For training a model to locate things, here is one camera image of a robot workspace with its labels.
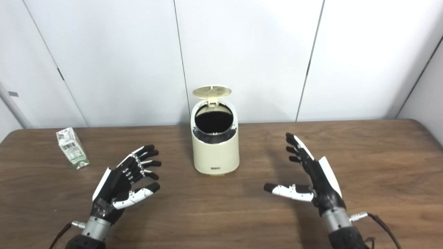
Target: black fingertip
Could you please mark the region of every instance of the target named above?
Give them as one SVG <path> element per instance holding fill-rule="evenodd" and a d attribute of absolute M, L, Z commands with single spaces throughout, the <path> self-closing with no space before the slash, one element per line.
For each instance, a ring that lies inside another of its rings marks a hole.
<path fill-rule="evenodd" d="M 154 167 L 160 167 L 161 165 L 162 165 L 162 162 L 155 161 L 155 160 L 153 160 L 152 162 L 149 163 L 149 166 L 154 166 Z"/>
<path fill-rule="evenodd" d="M 294 138 L 286 138 L 286 142 L 290 145 L 297 146 L 297 142 Z"/>
<path fill-rule="evenodd" d="M 295 149 L 294 147 L 292 147 L 292 146 L 286 146 L 286 151 L 298 155 L 298 152 L 297 152 L 296 149 Z"/>
<path fill-rule="evenodd" d="M 152 191 L 153 193 L 155 193 L 160 189 L 160 184 L 159 183 L 151 183 L 151 184 L 147 185 L 145 188 L 147 188 L 150 191 Z"/>
<path fill-rule="evenodd" d="M 294 163 L 301 163 L 300 158 L 298 158 L 296 156 L 289 156 L 289 161 L 294 162 Z"/>
<path fill-rule="evenodd" d="M 152 151 L 155 149 L 155 146 L 153 144 L 145 145 L 144 148 L 146 151 Z"/>
<path fill-rule="evenodd" d="M 273 183 L 265 183 L 263 189 L 266 192 L 272 193 L 272 191 L 275 189 L 275 187 L 277 187 L 277 184 L 273 184 Z"/>
<path fill-rule="evenodd" d="M 151 178 L 154 179 L 154 180 L 158 180 L 158 179 L 160 179 L 159 175 L 157 175 L 157 174 L 154 173 L 154 172 L 151 172 L 151 173 L 146 173 L 146 172 L 145 172 L 144 175 L 147 176 L 147 177 L 151 177 Z"/>

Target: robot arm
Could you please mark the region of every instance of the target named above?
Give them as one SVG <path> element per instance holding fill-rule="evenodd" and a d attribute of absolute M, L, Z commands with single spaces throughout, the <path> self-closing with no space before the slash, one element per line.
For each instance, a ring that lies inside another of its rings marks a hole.
<path fill-rule="evenodd" d="M 83 229 L 66 245 L 67 249 L 104 249 L 104 240 L 126 207 L 132 206 L 160 189 L 157 182 L 143 188 L 131 190 L 132 184 L 144 177 L 158 180 L 159 176 L 147 170 L 148 167 L 159 167 L 161 162 L 147 160 L 158 155 L 153 145 L 143 146 L 129 154 L 117 167 L 107 168 L 92 196 L 93 206 L 87 223 L 72 222 L 72 225 Z"/>
<path fill-rule="evenodd" d="M 291 145 L 286 147 L 286 150 L 294 154 L 289 160 L 302 165 L 311 179 L 312 186 L 294 184 L 285 187 L 267 183 L 264 190 L 274 195 L 312 202 L 318 208 L 328 229 L 329 241 L 334 249 L 367 248 L 346 212 L 340 186 L 326 157 L 315 160 L 304 143 L 290 133 L 286 134 L 286 141 Z"/>

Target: cream trash can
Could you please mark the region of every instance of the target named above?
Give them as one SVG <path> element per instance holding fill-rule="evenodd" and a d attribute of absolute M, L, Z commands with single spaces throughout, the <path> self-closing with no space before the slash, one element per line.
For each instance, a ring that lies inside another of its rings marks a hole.
<path fill-rule="evenodd" d="M 220 100 L 231 94 L 231 89 L 204 86 L 192 93 L 203 99 L 191 113 L 195 168 L 208 175 L 234 171 L 240 163 L 237 112 L 231 103 Z"/>

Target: trash can lid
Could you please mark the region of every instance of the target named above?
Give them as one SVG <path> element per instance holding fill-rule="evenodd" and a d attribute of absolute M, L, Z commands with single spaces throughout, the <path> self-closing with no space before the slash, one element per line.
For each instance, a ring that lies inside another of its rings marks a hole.
<path fill-rule="evenodd" d="M 231 94 L 231 89 L 225 86 L 202 86 L 192 91 L 192 94 L 201 99 L 208 99 L 208 105 L 218 105 L 218 98 Z"/>

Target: cable connector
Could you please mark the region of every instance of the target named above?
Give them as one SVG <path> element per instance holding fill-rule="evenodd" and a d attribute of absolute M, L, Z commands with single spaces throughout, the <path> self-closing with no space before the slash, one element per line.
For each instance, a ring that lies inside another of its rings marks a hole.
<path fill-rule="evenodd" d="M 361 220 L 363 218 L 368 217 L 368 213 L 363 212 L 363 213 L 358 213 L 358 214 L 353 214 L 349 217 L 349 221 L 350 222 L 356 222 L 358 220 Z"/>
<path fill-rule="evenodd" d="M 73 226 L 80 228 L 80 229 L 85 229 L 85 227 L 86 227 L 86 223 L 84 223 L 84 222 L 73 221 L 73 222 L 71 222 L 71 224 Z"/>

